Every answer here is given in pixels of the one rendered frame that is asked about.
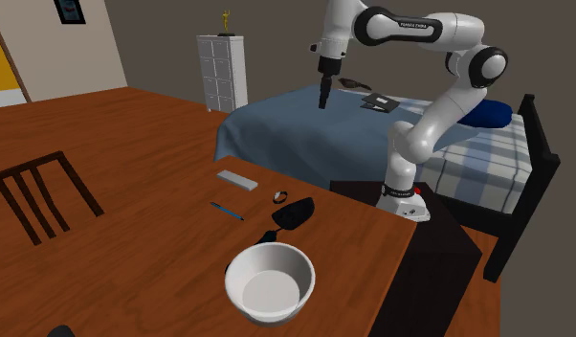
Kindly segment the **black sunglasses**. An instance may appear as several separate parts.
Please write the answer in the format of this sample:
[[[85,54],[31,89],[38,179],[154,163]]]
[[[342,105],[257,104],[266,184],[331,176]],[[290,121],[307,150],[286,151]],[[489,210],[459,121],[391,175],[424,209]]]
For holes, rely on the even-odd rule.
[[[347,89],[363,88],[367,91],[372,91],[372,88],[354,79],[339,78],[338,82]]]

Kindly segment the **black flat tablet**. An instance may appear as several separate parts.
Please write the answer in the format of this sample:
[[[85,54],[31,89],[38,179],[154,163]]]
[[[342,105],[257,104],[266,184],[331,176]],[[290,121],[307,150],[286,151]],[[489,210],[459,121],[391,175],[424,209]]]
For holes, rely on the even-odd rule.
[[[363,97],[362,101],[364,102],[363,108],[373,109],[385,113],[391,112],[400,105],[399,101],[377,93],[372,93]]]

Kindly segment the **bed with blue blanket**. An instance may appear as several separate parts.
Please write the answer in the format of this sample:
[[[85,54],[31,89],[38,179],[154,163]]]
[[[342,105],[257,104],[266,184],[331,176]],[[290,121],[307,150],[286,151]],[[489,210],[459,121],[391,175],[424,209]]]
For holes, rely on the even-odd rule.
[[[218,128],[214,157],[233,156],[324,189],[338,181],[382,182],[388,129],[418,122],[428,106],[400,98],[397,108],[379,112],[363,108],[364,93],[335,89],[321,110],[318,94],[312,85],[234,110]],[[460,224],[497,238],[483,271],[495,282],[560,163],[527,94],[503,128],[456,124],[415,179]]]

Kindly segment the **white chest of drawers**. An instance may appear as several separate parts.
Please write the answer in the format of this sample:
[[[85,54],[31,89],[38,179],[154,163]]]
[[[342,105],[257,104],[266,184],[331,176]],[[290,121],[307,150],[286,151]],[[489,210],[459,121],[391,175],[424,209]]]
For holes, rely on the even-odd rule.
[[[197,35],[206,107],[232,113],[248,103],[244,37]]]

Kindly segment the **gold figure on black base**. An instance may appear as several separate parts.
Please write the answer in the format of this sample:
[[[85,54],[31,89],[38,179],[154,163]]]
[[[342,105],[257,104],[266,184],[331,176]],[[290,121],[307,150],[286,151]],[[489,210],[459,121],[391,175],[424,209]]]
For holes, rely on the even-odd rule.
[[[223,25],[223,31],[221,33],[219,33],[219,36],[234,36],[234,33],[232,33],[229,29],[229,16],[231,14],[230,10],[223,10],[222,15],[221,15],[221,22]]]

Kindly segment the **grey flat bar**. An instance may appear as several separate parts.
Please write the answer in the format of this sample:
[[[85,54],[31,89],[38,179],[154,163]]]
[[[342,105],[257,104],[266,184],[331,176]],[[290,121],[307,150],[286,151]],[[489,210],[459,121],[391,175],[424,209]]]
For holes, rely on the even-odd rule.
[[[222,170],[218,172],[216,176],[219,179],[231,183],[233,185],[236,185],[239,188],[244,189],[246,191],[252,191],[258,186],[258,183],[256,181],[248,179],[244,176],[241,176],[229,170]]]

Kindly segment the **dark blue pillow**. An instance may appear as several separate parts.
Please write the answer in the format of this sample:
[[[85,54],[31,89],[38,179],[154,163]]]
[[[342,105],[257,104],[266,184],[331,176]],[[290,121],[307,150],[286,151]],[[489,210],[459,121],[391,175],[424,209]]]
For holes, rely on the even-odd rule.
[[[511,123],[512,115],[510,105],[501,101],[482,100],[458,123],[470,127],[503,128]]]

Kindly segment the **blue pen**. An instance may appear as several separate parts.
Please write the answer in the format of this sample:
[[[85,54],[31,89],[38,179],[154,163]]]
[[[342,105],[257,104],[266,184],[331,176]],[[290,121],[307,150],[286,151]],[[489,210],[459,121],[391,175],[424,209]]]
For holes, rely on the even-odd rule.
[[[223,206],[221,206],[215,202],[210,202],[210,204],[213,207],[215,207],[216,209],[220,210],[221,212],[227,213],[227,214],[229,214],[229,215],[231,215],[231,216],[233,216],[233,217],[235,217],[241,221],[245,220],[243,216],[241,216],[241,215],[239,215],[239,214],[237,214],[237,213],[235,213],[235,212],[233,212],[233,211],[231,211],[231,210],[229,210],[229,209],[227,209],[227,208],[225,208],[225,207],[223,207]]]

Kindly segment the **dark robot stand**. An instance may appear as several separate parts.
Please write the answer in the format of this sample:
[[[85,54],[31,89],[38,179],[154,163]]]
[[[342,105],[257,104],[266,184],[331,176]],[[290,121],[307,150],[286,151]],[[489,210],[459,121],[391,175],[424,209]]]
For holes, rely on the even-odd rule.
[[[432,189],[415,187],[431,219],[417,224],[368,337],[445,337],[482,257]]]

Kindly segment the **white bowl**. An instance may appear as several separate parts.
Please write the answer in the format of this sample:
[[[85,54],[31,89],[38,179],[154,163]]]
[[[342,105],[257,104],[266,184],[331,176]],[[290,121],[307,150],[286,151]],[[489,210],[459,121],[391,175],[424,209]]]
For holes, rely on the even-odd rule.
[[[251,322],[280,326],[292,320],[316,284],[313,263],[300,249],[259,243],[239,253],[225,271],[231,303]]]

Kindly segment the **dark wooden chair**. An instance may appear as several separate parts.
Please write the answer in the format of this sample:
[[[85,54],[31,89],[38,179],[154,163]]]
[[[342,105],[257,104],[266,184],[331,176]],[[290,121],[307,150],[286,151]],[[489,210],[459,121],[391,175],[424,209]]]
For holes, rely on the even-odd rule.
[[[62,150],[34,158],[30,161],[26,161],[9,168],[0,169],[0,194],[2,195],[5,202],[9,205],[10,209],[19,221],[22,229],[28,236],[33,246],[41,245],[42,239],[39,237],[37,231],[33,227],[30,219],[25,215],[23,209],[12,194],[11,189],[7,186],[6,180],[11,178],[14,181],[15,185],[20,190],[27,205],[29,206],[46,236],[48,238],[55,238],[56,232],[54,228],[51,226],[45,214],[41,211],[36,199],[33,196],[33,193],[29,188],[29,185],[26,183],[24,177],[22,176],[22,173],[26,171],[31,174],[41,197],[43,198],[48,210],[54,217],[57,225],[62,232],[69,232],[71,230],[70,225],[65,220],[59,208],[55,204],[55,201],[45,183],[45,180],[39,171],[41,166],[52,162],[57,162],[59,164],[59,166],[62,168],[66,176],[77,190],[80,197],[84,200],[95,217],[99,217],[105,214],[105,210],[102,208],[95,196],[90,192]]]

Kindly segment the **black framed wall picture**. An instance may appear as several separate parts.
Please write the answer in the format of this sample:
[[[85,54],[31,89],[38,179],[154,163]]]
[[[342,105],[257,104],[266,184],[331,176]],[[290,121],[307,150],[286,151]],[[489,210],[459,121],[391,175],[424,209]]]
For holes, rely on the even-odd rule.
[[[62,24],[85,24],[79,0],[54,0],[56,12]]]

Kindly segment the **brown door frame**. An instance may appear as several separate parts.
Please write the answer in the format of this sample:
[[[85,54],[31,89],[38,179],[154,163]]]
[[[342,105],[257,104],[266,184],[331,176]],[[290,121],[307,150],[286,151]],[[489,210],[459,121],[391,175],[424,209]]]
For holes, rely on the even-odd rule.
[[[1,31],[0,49],[4,56],[4,61],[0,60],[0,66],[5,62],[9,66],[8,76],[6,71],[0,71],[0,107],[32,102]]]

